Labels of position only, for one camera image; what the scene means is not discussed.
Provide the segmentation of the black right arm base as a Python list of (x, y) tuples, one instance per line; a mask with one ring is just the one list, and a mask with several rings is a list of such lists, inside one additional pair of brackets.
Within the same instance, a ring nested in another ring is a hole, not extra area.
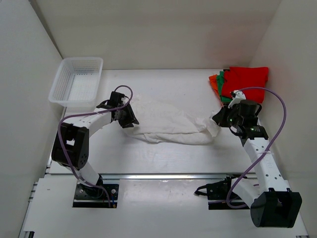
[(195, 196), (205, 196), (208, 199), (209, 210), (249, 210), (250, 208), (242, 201), (242, 199), (234, 192), (230, 195), (231, 206), (242, 206), (241, 208), (232, 208), (226, 202), (227, 194), (234, 183), (234, 179), (238, 177), (225, 177), (224, 179), (207, 183), (199, 186), (195, 192)]

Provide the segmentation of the white t shirt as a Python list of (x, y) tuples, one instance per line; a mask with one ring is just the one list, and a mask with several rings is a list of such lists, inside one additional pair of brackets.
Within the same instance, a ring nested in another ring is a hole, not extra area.
[(148, 143), (205, 145), (212, 143), (220, 131), (211, 117), (196, 117), (149, 96), (135, 96), (131, 107), (139, 124), (124, 132)]

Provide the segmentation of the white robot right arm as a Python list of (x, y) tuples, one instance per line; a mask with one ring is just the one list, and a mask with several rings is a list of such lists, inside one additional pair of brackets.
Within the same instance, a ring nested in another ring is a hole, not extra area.
[(256, 227), (292, 228), (302, 205), (298, 192), (293, 192), (282, 177), (270, 151), (270, 142), (265, 128), (258, 123), (262, 107), (251, 100), (242, 100), (232, 106), (224, 105), (212, 117), (220, 127), (227, 127), (240, 138), (250, 157), (258, 186), (244, 176), (222, 186), (227, 198), (238, 195), (250, 208), (251, 219)]

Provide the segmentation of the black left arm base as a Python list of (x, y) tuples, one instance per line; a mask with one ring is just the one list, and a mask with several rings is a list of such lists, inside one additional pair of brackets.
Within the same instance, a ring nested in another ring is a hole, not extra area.
[(117, 208), (119, 184), (103, 184), (108, 193), (106, 196), (103, 189), (84, 186), (77, 182), (73, 204), (74, 208)]

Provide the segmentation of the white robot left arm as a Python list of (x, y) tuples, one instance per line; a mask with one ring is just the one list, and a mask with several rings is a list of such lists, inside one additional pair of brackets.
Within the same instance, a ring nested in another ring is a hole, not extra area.
[(101, 176), (88, 162), (90, 137), (115, 121), (123, 129), (139, 124), (130, 98), (113, 91), (110, 99), (97, 105), (93, 112), (66, 116), (58, 125), (52, 160), (72, 171), (92, 197), (101, 196), (104, 185)]

